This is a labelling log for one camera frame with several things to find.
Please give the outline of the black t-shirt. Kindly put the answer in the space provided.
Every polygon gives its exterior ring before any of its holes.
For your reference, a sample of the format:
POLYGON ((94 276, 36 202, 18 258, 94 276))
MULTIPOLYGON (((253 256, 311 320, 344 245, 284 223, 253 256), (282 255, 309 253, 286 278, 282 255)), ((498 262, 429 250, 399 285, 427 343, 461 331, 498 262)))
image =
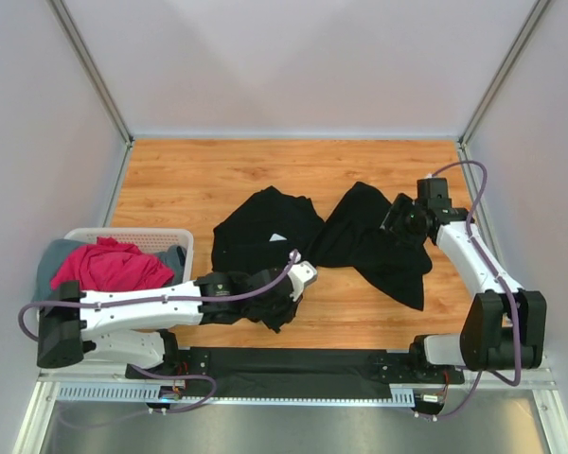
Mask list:
POLYGON ((379 189, 357 182, 320 218, 311 199, 269 186, 214 228, 212 269, 255 274, 284 267, 299 251, 314 267, 353 268, 396 302, 423 310, 423 277, 433 264, 424 247, 404 245, 382 229, 391 206, 379 189))

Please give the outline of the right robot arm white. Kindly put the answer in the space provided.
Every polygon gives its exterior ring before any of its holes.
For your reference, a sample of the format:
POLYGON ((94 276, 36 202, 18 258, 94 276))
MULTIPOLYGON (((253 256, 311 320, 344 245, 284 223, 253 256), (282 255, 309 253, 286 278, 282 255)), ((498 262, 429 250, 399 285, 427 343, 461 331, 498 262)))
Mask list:
POLYGON ((545 298, 504 271, 470 211, 453 208, 441 195, 413 200, 400 193, 382 229, 408 246, 420 247, 430 239, 453 264, 472 298, 460 333, 416 338, 420 349, 407 359, 414 379, 429 381, 442 365, 492 373, 541 366, 545 298))

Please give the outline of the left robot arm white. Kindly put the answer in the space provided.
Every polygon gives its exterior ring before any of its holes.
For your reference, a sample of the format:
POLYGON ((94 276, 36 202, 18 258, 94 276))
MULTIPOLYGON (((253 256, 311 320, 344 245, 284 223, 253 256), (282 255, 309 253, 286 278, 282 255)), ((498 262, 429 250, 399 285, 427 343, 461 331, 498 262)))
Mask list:
POLYGON ((169 329, 247 319, 278 332, 294 318, 316 278, 316 270, 302 262, 254 275, 213 272, 177 285, 124 292, 83 290, 78 281, 68 281, 39 309, 37 364, 59 369, 98 359, 170 379, 181 358, 169 329))

